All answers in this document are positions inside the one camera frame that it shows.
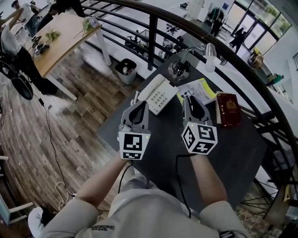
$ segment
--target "white telephone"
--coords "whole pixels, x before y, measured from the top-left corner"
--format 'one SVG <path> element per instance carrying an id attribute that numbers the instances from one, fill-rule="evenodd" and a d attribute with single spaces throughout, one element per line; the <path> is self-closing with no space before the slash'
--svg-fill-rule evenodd
<path id="1" fill-rule="evenodd" d="M 177 87 L 171 86 L 169 81 L 159 74 L 143 89 L 138 99 L 147 101 L 149 110 L 158 115 L 178 91 Z"/>

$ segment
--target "railing post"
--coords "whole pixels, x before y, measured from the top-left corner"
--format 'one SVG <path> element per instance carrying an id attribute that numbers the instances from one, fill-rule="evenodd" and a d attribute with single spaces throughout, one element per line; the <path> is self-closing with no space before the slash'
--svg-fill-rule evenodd
<path id="1" fill-rule="evenodd" d="M 157 28 L 157 17 L 151 14 L 150 21 L 149 21 L 149 42 L 148 42 L 148 69 L 149 70 L 153 69 L 156 28 Z"/>

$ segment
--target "lamp shade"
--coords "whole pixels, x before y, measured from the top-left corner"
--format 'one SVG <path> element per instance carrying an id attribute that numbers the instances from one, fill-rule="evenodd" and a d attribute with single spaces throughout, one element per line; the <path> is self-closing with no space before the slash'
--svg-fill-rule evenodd
<path id="1" fill-rule="evenodd" d="M 208 43 L 204 50 L 204 56 L 214 56 L 216 57 L 215 46 L 211 43 Z"/>

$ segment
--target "dark gray tabletop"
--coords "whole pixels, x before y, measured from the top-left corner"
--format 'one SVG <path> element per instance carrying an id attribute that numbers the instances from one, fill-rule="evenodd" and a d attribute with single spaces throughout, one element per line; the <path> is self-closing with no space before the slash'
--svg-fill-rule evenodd
<path id="1" fill-rule="evenodd" d="M 215 84 L 194 67 L 190 68 L 190 76 L 186 80 L 177 82 L 171 79 L 167 69 L 171 62 L 177 58 L 178 56 L 172 56 L 166 61 L 140 85 L 138 91 L 144 89 L 158 74 L 162 74 L 176 86 L 205 78 L 214 92 L 220 91 Z M 122 105 L 98 130 L 100 137 L 116 151 L 119 150 L 119 142 L 116 139 L 118 125 L 123 112 L 130 106 L 130 101 L 134 96 L 133 94 L 125 99 Z M 215 103 L 209 103 L 207 107 L 213 125 L 216 125 Z M 174 97 L 158 116 L 149 113 L 151 137 L 143 159 L 134 161 L 137 170 L 154 182 L 161 190 L 172 194 L 180 201 L 183 200 L 176 180 L 175 159 L 176 155 L 187 153 L 184 145 L 180 146 L 182 127 L 182 106 L 178 98 Z M 267 145 L 244 114 L 242 114 L 241 125 L 230 129 L 223 129 L 220 125 L 217 125 L 217 133 L 218 144 L 210 152 L 208 158 L 227 190 L 230 204 L 235 208 L 253 181 L 261 165 Z M 199 195 L 192 164 L 188 158 L 180 158 L 178 163 L 186 201 L 192 209 L 200 212 L 204 205 Z"/>

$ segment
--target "book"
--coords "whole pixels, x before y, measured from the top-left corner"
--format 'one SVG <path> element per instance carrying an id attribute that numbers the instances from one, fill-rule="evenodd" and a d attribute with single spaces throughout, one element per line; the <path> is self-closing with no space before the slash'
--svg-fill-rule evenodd
<path id="1" fill-rule="evenodd" d="M 216 99 L 217 123 L 223 127 L 241 124 L 241 110 L 237 97 L 230 93 L 219 93 Z"/>
<path id="2" fill-rule="evenodd" d="M 204 105 L 212 102 L 216 98 L 216 93 L 212 91 L 204 78 L 183 84 L 179 86 L 178 89 L 177 97 L 181 104 L 186 96 L 191 95 L 198 98 Z"/>

